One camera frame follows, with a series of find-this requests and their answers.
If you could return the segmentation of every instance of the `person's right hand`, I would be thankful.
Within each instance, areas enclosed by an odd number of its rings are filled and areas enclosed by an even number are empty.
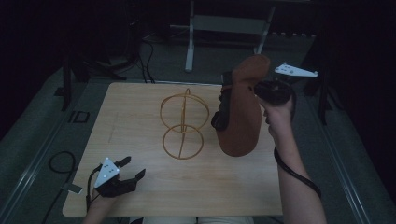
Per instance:
[[[293,108],[291,98],[284,105],[271,105],[261,98],[259,98],[259,103],[265,109],[264,116],[268,118],[269,132],[275,141],[291,137],[291,110]]]

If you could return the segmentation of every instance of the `white triangular marker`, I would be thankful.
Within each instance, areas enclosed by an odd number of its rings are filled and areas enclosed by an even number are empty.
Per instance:
[[[275,69],[276,73],[293,76],[293,77],[317,77],[318,72],[309,72],[304,69],[290,66],[286,63],[283,63],[279,67]]]
[[[105,158],[94,186],[96,188],[100,187],[119,173],[120,169],[113,163],[113,161],[109,158]]]

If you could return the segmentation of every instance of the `white bracket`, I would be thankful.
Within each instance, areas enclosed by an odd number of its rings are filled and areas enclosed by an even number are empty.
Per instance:
[[[96,182],[94,186],[96,188],[105,184],[109,179],[113,178],[114,176],[120,173],[120,169],[111,161],[108,157],[105,158],[102,168],[99,172],[98,177],[96,178]]]
[[[288,75],[292,77],[317,77],[318,72],[310,72],[306,71],[304,69],[298,68],[298,67],[293,67],[290,66],[286,63],[283,63],[279,67],[275,69],[276,73],[283,74],[283,75]]]

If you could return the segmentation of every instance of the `dark background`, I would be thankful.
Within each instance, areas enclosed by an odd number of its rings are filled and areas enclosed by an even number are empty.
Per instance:
[[[203,13],[262,17],[235,10],[238,1],[197,1]],[[269,6],[268,2],[243,4]],[[330,74],[330,85],[351,117],[378,174],[396,201],[396,6],[394,1],[276,3],[270,32],[315,35],[304,66]],[[189,24],[189,1],[0,1],[2,138],[40,90],[62,67],[65,55],[81,68],[78,53],[98,62],[122,55],[125,43],[138,52],[142,24],[164,38],[169,24]],[[76,72],[87,81],[84,69]]]

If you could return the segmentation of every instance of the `clothing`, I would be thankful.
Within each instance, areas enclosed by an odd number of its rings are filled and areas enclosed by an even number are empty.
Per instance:
[[[143,224],[254,224],[253,217],[145,217]]]

